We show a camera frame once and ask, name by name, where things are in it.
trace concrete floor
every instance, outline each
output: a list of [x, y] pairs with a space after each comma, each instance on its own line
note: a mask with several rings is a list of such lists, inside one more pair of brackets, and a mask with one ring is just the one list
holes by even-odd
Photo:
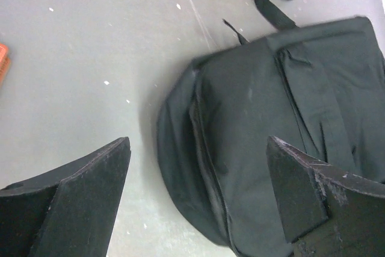
[[[299, 25], [367, 15], [384, 51], [381, 0], [275, 2]], [[0, 89], [0, 187], [127, 135], [132, 159], [108, 256], [234, 256], [178, 213], [153, 139], [189, 60], [237, 44], [222, 18], [249, 39], [274, 32], [253, 0], [1, 0], [13, 66]]]

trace scuff mark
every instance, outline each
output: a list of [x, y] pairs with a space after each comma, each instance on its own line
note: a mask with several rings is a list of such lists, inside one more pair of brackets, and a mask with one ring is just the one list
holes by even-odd
[[210, 35], [208, 29], [206, 28], [205, 24], [203, 23], [202, 17], [200, 16], [198, 10], [196, 9], [193, 0], [188, 0], [188, 1], [189, 1], [189, 3], [190, 3], [190, 6], [191, 6], [193, 12], [194, 12], [195, 18], [197, 19], [197, 22], [198, 22], [198, 24], [199, 24], [199, 27], [200, 27], [202, 33], [203, 33], [203, 36], [205, 37], [206, 44], [207, 44], [209, 50], [212, 51], [212, 49], [211, 49], [211, 47], [210, 47], [210, 43], [209, 43], [208, 37], [212, 40], [213, 44], [214, 44], [216, 47], [218, 47], [218, 45], [216, 44], [216, 42], [214, 41], [214, 39], [211, 37], [211, 35]]
[[318, 184], [319, 190], [321, 192], [321, 197], [323, 200], [326, 199], [326, 190], [325, 185], [330, 190], [331, 194], [333, 195], [334, 199], [338, 202], [340, 206], [345, 206], [349, 204], [346, 190], [338, 185], [332, 184], [330, 181], [325, 180], [321, 175], [315, 173], [314, 178], [316, 183]]
[[315, 255], [316, 250], [314, 248], [308, 248], [304, 240], [298, 242], [298, 250], [302, 257], [312, 257]]
[[309, 163], [309, 165], [312, 165], [312, 166], [327, 166], [327, 167], [331, 166], [330, 164], [311, 164], [311, 163]]
[[344, 188], [336, 186], [335, 184], [331, 184], [330, 182], [327, 182], [327, 187], [329, 188], [329, 190], [333, 194], [333, 197], [337, 200], [340, 206], [345, 206], [349, 204], [347, 194]]
[[335, 224], [335, 226], [334, 226], [334, 232], [336, 234], [337, 242], [339, 243], [339, 248], [342, 251], [343, 250], [343, 241], [342, 241], [341, 232], [340, 232], [337, 224]]
[[319, 191], [321, 192], [321, 197], [323, 200], [326, 199], [326, 190], [325, 190], [325, 187], [324, 187], [324, 183], [320, 180], [320, 175], [319, 174], [314, 174], [314, 179], [316, 181], [316, 183], [318, 184], [318, 189]]

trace black strap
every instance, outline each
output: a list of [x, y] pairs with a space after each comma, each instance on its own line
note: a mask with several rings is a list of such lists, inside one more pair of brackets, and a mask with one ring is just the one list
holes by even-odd
[[224, 24], [226, 24], [229, 28], [231, 28], [236, 33], [236, 35], [238, 36], [238, 40], [239, 40], [241, 45], [245, 45], [246, 43], [249, 43], [249, 41], [242, 34], [237, 32], [237, 30], [234, 28], [234, 26], [232, 26], [227, 20], [223, 19], [223, 22], [224, 22]]
[[254, 2], [259, 12], [278, 30], [297, 27], [295, 22], [285, 15], [270, 0], [254, 0]]

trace floor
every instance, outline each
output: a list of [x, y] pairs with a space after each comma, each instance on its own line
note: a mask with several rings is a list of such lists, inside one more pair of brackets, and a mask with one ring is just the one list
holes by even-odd
[[[299, 26], [367, 15], [385, 51], [381, 0], [274, 0]], [[0, 89], [0, 187], [129, 136], [132, 159], [109, 257], [231, 257], [172, 204], [154, 124], [190, 59], [274, 32], [253, 0], [1, 0], [12, 68]]]

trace black fabric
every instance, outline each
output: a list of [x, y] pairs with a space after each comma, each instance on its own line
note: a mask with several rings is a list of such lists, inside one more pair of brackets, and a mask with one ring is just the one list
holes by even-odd
[[279, 30], [297, 27], [295, 22], [287, 17], [270, 0], [254, 0], [258, 11], [267, 19], [268, 22]]
[[249, 41], [242, 35], [240, 34], [234, 26], [232, 26], [227, 20], [223, 19], [224, 24], [226, 24], [229, 28], [232, 29], [236, 33], [236, 36], [238, 36], [239, 43], [242, 45], [245, 45], [246, 43], [249, 43]]
[[130, 155], [119, 138], [0, 190], [0, 256], [106, 256]]
[[384, 60], [370, 21], [286, 28], [194, 61], [159, 115], [159, 166], [171, 198], [237, 256], [292, 254], [265, 155], [269, 135], [385, 181]]

